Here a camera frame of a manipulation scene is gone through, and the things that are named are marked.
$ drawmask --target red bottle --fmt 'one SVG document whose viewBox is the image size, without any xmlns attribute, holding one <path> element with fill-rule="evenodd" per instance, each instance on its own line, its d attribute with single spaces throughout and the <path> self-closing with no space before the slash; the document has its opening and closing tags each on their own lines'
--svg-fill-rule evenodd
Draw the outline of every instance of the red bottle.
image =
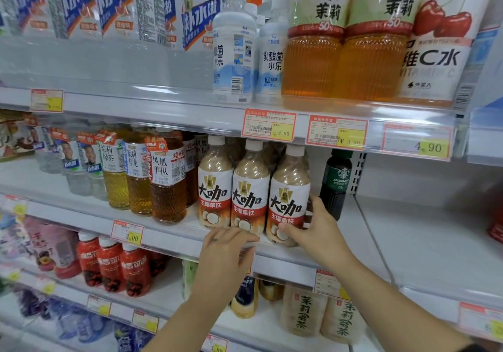
<svg viewBox="0 0 503 352">
<path fill-rule="evenodd" d="M 152 285 L 147 250 L 125 243 L 120 256 L 122 272 L 126 279 L 126 292 L 129 296 L 145 295 Z"/>
<path fill-rule="evenodd" d="M 118 241 L 104 237 L 99 238 L 99 244 L 97 262 L 100 265 L 103 286 L 108 292 L 121 292 L 126 287 L 120 262 L 122 245 Z"/>
<path fill-rule="evenodd" d="M 503 243 L 503 206 L 494 213 L 493 222 L 487 229 L 487 233 L 496 241 Z"/>
<path fill-rule="evenodd" d="M 155 278 L 166 269 L 166 264 L 167 261 L 169 261 L 170 257 L 161 253 L 156 253 L 154 251 L 149 251 L 148 256 L 150 275 L 152 276 L 152 278 Z"/>
<path fill-rule="evenodd" d="M 77 244 L 77 254 L 85 282 L 92 287 L 101 285 L 100 265 L 97 263 L 97 251 L 100 248 L 100 244 L 97 240 L 97 235 L 79 232 L 79 241 Z"/>
<path fill-rule="evenodd" d="M 75 247 L 77 235 L 59 225 L 44 224 L 42 233 L 52 249 L 54 273 L 60 279 L 69 279 L 82 272 Z"/>
</svg>

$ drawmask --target cherry image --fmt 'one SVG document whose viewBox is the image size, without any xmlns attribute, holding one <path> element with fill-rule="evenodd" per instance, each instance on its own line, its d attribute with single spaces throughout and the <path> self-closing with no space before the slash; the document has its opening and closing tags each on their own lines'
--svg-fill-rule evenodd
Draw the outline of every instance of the cherry image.
<svg viewBox="0 0 503 352">
<path fill-rule="evenodd" d="M 419 9 L 414 22 L 414 35 L 422 36 L 423 34 L 434 31 L 445 17 L 445 12 L 442 6 L 439 6 L 437 1 L 426 1 Z"/>
<path fill-rule="evenodd" d="M 461 12 L 455 15 L 450 15 L 442 20 L 442 23 L 435 29 L 433 35 L 435 37 L 459 37 L 463 38 L 470 30 L 472 24 L 471 14 Z"/>
</svg>

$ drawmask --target beverage display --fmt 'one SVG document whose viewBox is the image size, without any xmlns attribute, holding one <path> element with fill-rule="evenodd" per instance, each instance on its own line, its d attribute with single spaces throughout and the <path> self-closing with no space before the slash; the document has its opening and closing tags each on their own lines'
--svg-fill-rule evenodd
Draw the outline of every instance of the beverage display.
<svg viewBox="0 0 503 352">
<path fill-rule="evenodd" d="M 290 4 L 291 0 L 273 0 L 271 20 L 260 30 L 256 99 L 261 103 L 275 103 L 281 100 L 283 59 L 290 29 L 288 24 Z"/>
<path fill-rule="evenodd" d="M 357 344 L 366 329 L 365 320 L 351 301 L 329 298 L 320 329 L 323 336 L 336 343 Z"/>
<path fill-rule="evenodd" d="M 330 97 L 391 101 L 419 0 L 353 0 Z"/>
<path fill-rule="evenodd" d="M 179 132 L 156 128 L 157 136 L 145 139 L 149 165 L 152 216 L 176 223 L 187 214 L 184 143 Z"/>
<path fill-rule="evenodd" d="M 225 137 L 209 135 L 210 149 L 199 164 L 199 223 L 205 228 L 229 227 L 232 175 Z"/>
<path fill-rule="evenodd" d="M 185 51 L 213 52 L 213 20 L 221 9 L 222 0 L 184 0 Z"/>
<path fill-rule="evenodd" d="M 449 107 L 489 0 L 420 0 L 395 102 Z"/>
<path fill-rule="evenodd" d="M 328 297 L 286 285 L 280 324 L 288 332 L 315 336 L 321 327 Z"/>
<path fill-rule="evenodd" d="M 349 178 L 353 169 L 351 157 L 353 157 L 352 151 L 332 150 L 332 157 L 326 162 L 323 183 L 319 193 L 325 208 L 337 221 L 341 217 L 346 190 L 348 190 Z"/>
<path fill-rule="evenodd" d="M 227 102 L 248 103 L 255 88 L 256 23 L 245 2 L 225 0 L 213 20 L 213 89 L 228 92 Z"/>
<path fill-rule="evenodd" d="M 42 172 L 60 174 L 63 172 L 58 147 L 51 137 L 51 127 L 64 125 L 64 118 L 57 115 L 37 115 L 36 126 L 30 132 L 35 148 L 35 158 Z"/>
<path fill-rule="evenodd" d="M 145 295 L 152 285 L 147 254 L 146 250 L 129 243 L 122 245 L 120 260 L 126 280 L 126 293 L 133 298 Z"/>
<path fill-rule="evenodd" d="M 230 302 L 230 309 L 241 319 L 249 319 L 255 315 L 259 305 L 259 281 L 252 277 L 244 277 L 239 291 Z"/>
<path fill-rule="evenodd" d="M 267 194 L 271 175 L 261 140 L 247 139 L 247 153 L 234 170 L 230 223 L 260 235 L 266 226 Z"/>
<path fill-rule="evenodd" d="M 276 302 L 283 298 L 285 286 L 260 279 L 259 292 L 264 299 L 267 299 L 270 302 Z"/>
<path fill-rule="evenodd" d="M 150 180 L 148 178 L 148 155 L 145 139 L 151 136 L 146 128 L 132 125 L 133 132 L 124 140 L 124 157 L 129 207 L 139 215 L 152 214 Z"/>
<path fill-rule="evenodd" d="M 78 142 L 77 133 L 89 132 L 89 125 L 84 120 L 68 120 L 65 127 L 52 128 L 54 139 L 63 163 L 63 174 L 66 177 L 70 192 L 78 196 L 90 196 L 91 181 L 87 171 L 87 160 L 82 146 Z"/>
<path fill-rule="evenodd" d="M 187 206 L 190 206 L 198 199 L 196 139 L 192 132 L 184 131 L 182 136 L 185 151 L 185 183 L 187 185 Z"/>
<path fill-rule="evenodd" d="M 168 50 L 183 50 L 184 27 L 182 8 L 184 0 L 162 0 L 164 7 L 164 29 Z"/>
<path fill-rule="evenodd" d="M 336 67 L 350 0 L 294 0 L 286 46 L 283 95 L 328 97 L 340 74 Z"/>
<path fill-rule="evenodd" d="M 131 131 L 127 126 L 110 125 L 96 134 L 100 146 L 103 178 L 107 188 L 108 203 L 112 208 L 129 208 L 129 190 L 124 158 L 124 140 Z"/>
<path fill-rule="evenodd" d="M 100 244 L 96 234 L 79 232 L 77 256 L 84 280 L 89 286 L 98 286 L 102 283 L 100 265 L 97 261 L 97 251 Z"/>
<path fill-rule="evenodd" d="M 266 23 L 273 17 L 273 0 L 263 0 L 258 6 L 257 13 L 266 18 Z"/>
<path fill-rule="evenodd" d="M 106 237 L 100 237 L 98 242 L 100 248 L 97 250 L 97 261 L 100 265 L 103 287 L 111 293 L 121 292 L 126 288 L 120 262 L 122 245 Z"/>
<path fill-rule="evenodd" d="M 299 229 L 304 228 L 311 180 L 303 162 L 304 146 L 288 144 L 285 159 L 280 163 L 271 180 L 269 213 L 267 215 L 267 238 L 273 243 L 293 247 L 297 242 L 278 227 L 288 222 Z"/>
</svg>

